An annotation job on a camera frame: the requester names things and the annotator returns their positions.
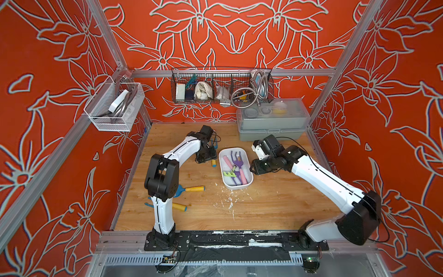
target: orange floral wallpaper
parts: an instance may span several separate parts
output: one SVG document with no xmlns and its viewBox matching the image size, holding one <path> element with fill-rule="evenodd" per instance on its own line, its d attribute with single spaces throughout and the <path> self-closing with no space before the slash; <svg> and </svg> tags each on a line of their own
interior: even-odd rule
<svg viewBox="0 0 443 277">
<path fill-rule="evenodd" d="M 1 218 L 116 64 L 84 0 L 0 1 L 0 23 Z M 89 126 L 0 254 L 1 276 L 85 274 L 146 128 L 140 115 L 130 133 Z"/>
<path fill-rule="evenodd" d="M 140 114 L 129 133 L 90 124 L 0 255 L 0 275 L 84 276 L 145 132 Z"/>
<path fill-rule="evenodd" d="M 83 0 L 1 1 L 0 218 L 116 64 Z"/>
<path fill-rule="evenodd" d="M 385 1 L 312 126 L 334 172 L 382 196 L 395 276 L 443 275 L 442 17 L 438 0 Z"/>
<path fill-rule="evenodd" d="M 369 0 L 101 0 L 129 68 L 334 68 Z M 275 78 L 275 95 L 308 110 L 323 76 Z M 175 104 L 167 78 L 143 79 L 154 121 L 234 121 L 219 104 Z"/>
</svg>

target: tool handle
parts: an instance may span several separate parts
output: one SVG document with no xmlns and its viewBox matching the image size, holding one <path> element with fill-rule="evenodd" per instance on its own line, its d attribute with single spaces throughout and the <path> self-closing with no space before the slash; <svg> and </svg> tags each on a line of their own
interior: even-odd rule
<svg viewBox="0 0 443 277">
<path fill-rule="evenodd" d="M 243 173 L 243 169 L 240 168 L 240 177 L 241 177 L 241 183 L 243 185 L 246 185 L 248 181 L 246 180 L 245 174 Z"/>
<path fill-rule="evenodd" d="M 177 210 L 186 211 L 188 209 L 187 206 L 177 203 L 172 203 L 172 207 Z"/>
<path fill-rule="evenodd" d="M 185 188 L 185 191 L 204 191 L 205 186 L 198 186 L 198 187 L 187 187 Z"/>
<path fill-rule="evenodd" d="M 232 169 L 232 164 L 231 164 L 231 161 L 228 159 L 228 157 L 223 156 L 223 159 L 225 160 L 225 163 L 228 165 L 229 169 Z"/>
</svg>

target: yellow handle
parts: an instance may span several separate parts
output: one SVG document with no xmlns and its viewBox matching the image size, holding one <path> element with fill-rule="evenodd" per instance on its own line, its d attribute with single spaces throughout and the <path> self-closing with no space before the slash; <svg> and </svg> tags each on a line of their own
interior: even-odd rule
<svg viewBox="0 0 443 277">
<path fill-rule="evenodd" d="M 198 186 L 198 187 L 187 187 L 185 188 L 185 191 L 204 191 L 205 186 Z"/>
<path fill-rule="evenodd" d="M 188 207 L 182 204 L 172 203 L 172 207 L 177 210 L 186 211 Z"/>
</svg>

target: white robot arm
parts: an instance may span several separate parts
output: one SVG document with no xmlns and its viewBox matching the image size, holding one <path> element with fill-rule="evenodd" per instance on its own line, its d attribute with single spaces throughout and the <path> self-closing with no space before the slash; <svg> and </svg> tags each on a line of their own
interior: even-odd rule
<svg viewBox="0 0 443 277">
<path fill-rule="evenodd" d="M 251 172 L 292 172 L 316 187 L 342 212 L 335 218 L 306 222 L 299 230 L 300 235 L 306 236 L 299 238 L 302 244 L 346 238 L 363 245 L 380 224 L 381 198 L 377 193 L 364 193 L 338 178 L 311 159 L 304 149 L 295 145 L 285 149 L 273 135 L 256 140 L 252 149 L 258 159 L 252 161 Z"/>
<path fill-rule="evenodd" d="M 212 128 L 204 125 L 199 132 L 189 133 L 171 151 L 151 158 L 144 186 L 154 204 L 152 235 L 156 244 L 163 248 L 170 248 L 175 237 L 172 198 L 179 185 L 179 168 L 194 153 L 197 163 L 216 159 L 214 147 L 208 145 L 212 135 Z M 285 149 L 273 135 L 256 140 L 252 149 L 258 156 L 252 161 L 252 173 L 261 175 L 280 169 L 292 172 L 311 183 L 342 212 L 328 220 L 306 222 L 298 232 L 302 248 L 323 240 L 343 238 L 363 245 L 380 224 L 381 198 L 377 193 L 364 193 L 341 180 L 312 160 L 304 149 L 295 145 Z"/>
<path fill-rule="evenodd" d="M 162 248 L 170 248 L 174 242 L 172 198 L 179 186 L 179 168 L 193 154 L 196 154 L 197 163 L 217 158 L 214 147 L 208 145 L 213 133 L 212 128 L 203 125 L 199 132 L 190 132 L 171 151 L 163 155 L 154 154 L 151 158 L 144 187 L 154 206 L 155 224 L 152 235 L 156 244 Z"/>
</svg>

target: white wire basket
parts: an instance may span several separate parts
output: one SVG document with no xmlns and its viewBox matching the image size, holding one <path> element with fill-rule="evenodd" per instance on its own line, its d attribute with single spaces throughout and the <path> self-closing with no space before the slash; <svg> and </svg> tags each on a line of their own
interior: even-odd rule
<svg viewBox="0 0 443 277">
<path fill-rule="evenodd" d="M 127 104 L 122 116 L 111 117 L 108 108 L 117 97 L 117 90 L 121 93 L 127 89 L 135 93 L 134 98 Z M 110 77 L 106 79 L 102 88 L 104 93 L 94 94 L 85 105 L 84 111 L 99 131 L 129 132 L 136 119 L 144 100 L 143 88 L 140 83 L 117 82 Z"/>
</svg>

